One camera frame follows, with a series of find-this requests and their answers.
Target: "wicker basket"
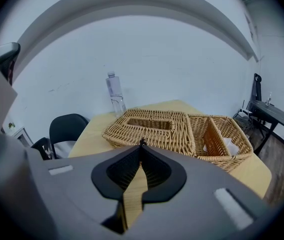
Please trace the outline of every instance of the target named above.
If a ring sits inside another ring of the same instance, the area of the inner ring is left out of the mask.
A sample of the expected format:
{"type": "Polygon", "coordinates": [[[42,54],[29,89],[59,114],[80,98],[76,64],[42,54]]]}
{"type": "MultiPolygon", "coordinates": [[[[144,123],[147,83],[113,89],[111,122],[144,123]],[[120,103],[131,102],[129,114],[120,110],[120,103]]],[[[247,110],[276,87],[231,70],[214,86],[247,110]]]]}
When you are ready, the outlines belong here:
{"type": "Polygon", "coordinates": [[[211,162],[227,172],[235,169],[253,153],[253,148],[236,122],[228,116],[189,114],[195,156],[211,162]],[[231,138],[239,147],[238,155],[231,156],[223,138],[231,138]]]}
{"type": "Polygon", "coordinates": [[[102,134],[114,148],[148,145],[187,156],[195,153],[195,142],[187,114],[176,111],[129,109],[102,134]]]}

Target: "wooden floor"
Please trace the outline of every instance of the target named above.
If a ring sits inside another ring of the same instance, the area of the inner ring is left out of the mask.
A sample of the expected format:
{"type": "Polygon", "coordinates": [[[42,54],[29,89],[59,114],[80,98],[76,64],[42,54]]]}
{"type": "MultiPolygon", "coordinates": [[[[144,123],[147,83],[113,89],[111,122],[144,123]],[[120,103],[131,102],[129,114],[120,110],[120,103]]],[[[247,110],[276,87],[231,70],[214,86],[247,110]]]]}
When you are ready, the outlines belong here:
{"type": "MultiPolygon", "coordinates": [[[[253,133],[251,131],[249,135],[253,148],[256,149],[261,143],[262,135],[257,129],[253,133]]],[[[272,180],[264,200],[273,206],[284,200],[284,144],[271,135],[259,157],[272,173],[272,180]]]]}

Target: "wooden table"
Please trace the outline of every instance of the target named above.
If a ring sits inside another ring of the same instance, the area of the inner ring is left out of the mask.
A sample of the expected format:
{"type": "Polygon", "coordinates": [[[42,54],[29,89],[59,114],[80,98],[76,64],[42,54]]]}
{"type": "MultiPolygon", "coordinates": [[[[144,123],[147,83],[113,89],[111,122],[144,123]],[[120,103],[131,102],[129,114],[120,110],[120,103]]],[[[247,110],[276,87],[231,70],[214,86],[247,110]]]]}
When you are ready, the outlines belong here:
{"type": "MultiPolygon", "coordinates": [[[[183,111],[188,114],[202,114],[180,100],[166,101],[140,107],[148,110],[183,111]]],[[[102,138],[103,130],[115,120],[114,113],[106,113],[93,117],[70,152],[69,158],[97,154],[112,150],[112,146],[102,138]]],[[[244,185],[252,189],[261,198],[264,197],[271,181],[271,172],[256,156],[241,163],[230,173],[244,185]]],[[[142,210],[141,194],[147,191],[146,176],[139,169],[124,193],[124,206],[128,226],[135,220],[142,210]]]]}

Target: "black metal stand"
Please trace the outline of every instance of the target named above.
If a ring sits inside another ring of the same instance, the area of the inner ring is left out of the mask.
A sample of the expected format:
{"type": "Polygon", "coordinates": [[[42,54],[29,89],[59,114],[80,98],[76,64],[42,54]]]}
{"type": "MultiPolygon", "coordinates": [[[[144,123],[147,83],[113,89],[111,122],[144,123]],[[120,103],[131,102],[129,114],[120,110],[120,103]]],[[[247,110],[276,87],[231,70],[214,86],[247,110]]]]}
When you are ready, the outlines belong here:
{"type": "Polygon", "coordinates": [[[260,144],[260,146],[258,146],[258,148],[256,150],[254,150],[254,153],[258,156],[258,154],[261,152],[264,144],[267,142],[268,138],[270,137],[271,133],[274,131],[275,127],[277,126],[277,122],[274,122],[271,124],[270,130],[268,130],[264,140],[262,141],[262,143],[260,144]]]}

